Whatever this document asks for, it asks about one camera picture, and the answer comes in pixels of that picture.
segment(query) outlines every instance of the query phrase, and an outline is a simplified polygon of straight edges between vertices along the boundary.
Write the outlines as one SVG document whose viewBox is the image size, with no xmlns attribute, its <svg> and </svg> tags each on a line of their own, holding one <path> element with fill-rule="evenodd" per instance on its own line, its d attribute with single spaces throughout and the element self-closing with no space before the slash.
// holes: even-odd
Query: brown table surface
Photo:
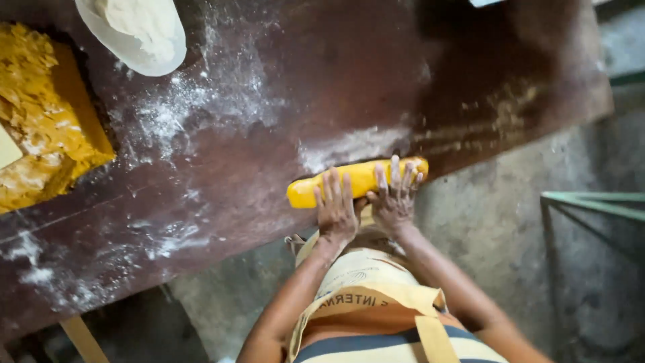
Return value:
<svg viewBox="0 0 645 363">
<path fill-rule="evenodd" d="M 176 3 L 186 59 L 147 78 L 72 0 L 3 2 L 86 54 L 118 157 L 0 216 L 0 341 L 313 225 L 284 193 L 330 165 L 399 151 L 436 178 L 613 107 L 586 0 Z"/>
</svg>

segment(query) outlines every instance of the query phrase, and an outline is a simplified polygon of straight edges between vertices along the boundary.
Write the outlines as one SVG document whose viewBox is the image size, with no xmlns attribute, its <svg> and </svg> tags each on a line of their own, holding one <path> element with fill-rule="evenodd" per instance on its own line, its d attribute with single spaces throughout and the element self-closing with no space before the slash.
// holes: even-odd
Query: flour-dusted hand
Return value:
<svg viewBox="0 0 645 363">
<path fill-rule="evenodd" d="M 331 168 L 322 176 L 322 192 L 319 187 L 313 188 L 318 208 L 318 228 L 320 238 L 317 249 L 330 253 L 334 261 L 350 243 L 359 230 L 360 221 L 354 210 L 352 181 L 349 174 L 340 176 L 336 168 Z"/>
<path fill-rule="evenodd" d="M 385 170 L 381 164 L 376 165 L 376 175 L 379 192 L 368 192 L 367 199 L 372 204 L 374 221 L 390 237 L 395 238 L 398 232 L 412 225 L 414 218 L 414 197 L 419 190 L 423 180 L 423 173 L 417 173 L 413 177 L 414 164 L 408 162 L 405 165 L 403 179 L 401 179 L 401 168 L 399 157 L 392 156 L 390 167 L 390 184 L 385 177 Z"/>
</svg>

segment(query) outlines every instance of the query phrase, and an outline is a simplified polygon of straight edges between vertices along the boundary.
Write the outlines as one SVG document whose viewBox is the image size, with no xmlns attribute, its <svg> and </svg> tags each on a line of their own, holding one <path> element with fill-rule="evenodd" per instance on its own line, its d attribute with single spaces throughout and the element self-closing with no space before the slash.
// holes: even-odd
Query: plastic container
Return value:
<svg viewBox="0 0 645 363">
<path fill-rule="evenodd" d="M 171 39 L 175 50 L 175 56 L 168 62 L 159 62 L 151 54 L 141 50 L 141 41 L 114 30 L 108 23 L 98 15 L 94 0 L 75 0 L 76 7 L 81 18 L 107 49 L 117 56 L 123 63 L 132 70 L 144 76 L 163 76 L 177 69 L 186 57 L 186 33 L 184 26 L 179 20 L 179 14 L 175 9 L 175 34 Z"/>
</svg>

